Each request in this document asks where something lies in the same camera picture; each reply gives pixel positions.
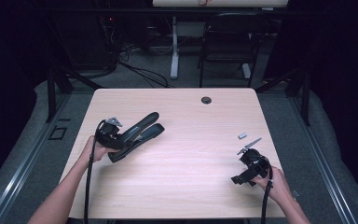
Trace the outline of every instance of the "dark background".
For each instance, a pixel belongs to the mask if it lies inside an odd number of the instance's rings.
[[[80,2],[84,5],[78,7],[94,6]],[[99,18],[45,20],[24,10],[48,4],[59,3],[0,1],[0,167],[31,116],[34,87],[46,80],[51,68],[59,64],[71,69],[106,69],[115,58],[104,41],[106,32]],[[335,128],[341,158],[358,182],[358,1],[292,0],[288,8],[324,11],[329,16],[283,20],[265,78],[281,76],[307,62],[311,89],[321,98]],[[135,22],[131,31],[136,27],[143,29],[145,24]],[[146,45],[147,41],[142,42],[146,35],[138,36],[143,36],[138,44]]]

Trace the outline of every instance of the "black device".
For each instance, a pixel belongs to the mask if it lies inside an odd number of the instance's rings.
[[[240,161],[248,166],[248,169],[240,175],[231,177],[235,184],[249,183],[254,186],[255,182],[251,181],[253,178],[257,175],[264,178],[269,172],[269,160],[254,148],[247,149],[241,156]]]
[[[159,114],[153,112],[122,134],[118,133],[117,126],[121,127],[122,125],[116,118],[106,119],[102,125],[99,125],[95,136],[104,147],[118,149],[119,152],[109,152],[108,156],[112,162],[120,161],[138,146],[164,132],[164,127],[161,124],[153,124],[158,117]]]

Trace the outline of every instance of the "hand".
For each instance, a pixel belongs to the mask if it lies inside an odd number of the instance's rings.
[[[252,181],[258,184],[263,190],[266,190],[269,182],[269,172],[265,178],[255,177]],[[273,183],[269,192],[269,197],[277,203],[284,203],[288,199],[293,199],[289,184],[284,177],[283,171],[272,166]]]
[[[92,135],[89,137],[89,140],[87,141],[86,145],[84,146],[84,149],[80,155],[80,158],[83,158],[84,160],[87,160],[87,161],[90,159],[90,154],[92,151],[93,144],[94,144],[94,136]],[[109,147],[104,147],[99,142],[96,142],[95,148],[94,148],[94,162],[100,161],[101,158],[103,157],[103,155],[108,152],[118,152],[118,150],[112,149]]]

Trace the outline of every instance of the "person's right arm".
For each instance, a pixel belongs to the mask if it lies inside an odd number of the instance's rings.
[[[289,223],[310,223],[300,204],[292,197],[282,170],[273,166],[272,172],[273,188],[270,189],[269,197],[280,206]],[[267,177],[260,178],[257,176],[252,181],[258,184],[263,190],[266,190],[269,179]]]

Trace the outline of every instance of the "black stapler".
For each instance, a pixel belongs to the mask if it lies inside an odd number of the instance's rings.
[[[118,127],[122,125],[116,118],[103,120],[98,127],[96,140],[104,147],[118,149],[118,152],[109,152],[108,156],[112,162],[120,161],[138,146],[164,132],[164,127],[155,123],[158,117],[159,114],[153,112],[122,134],[118,133]]]

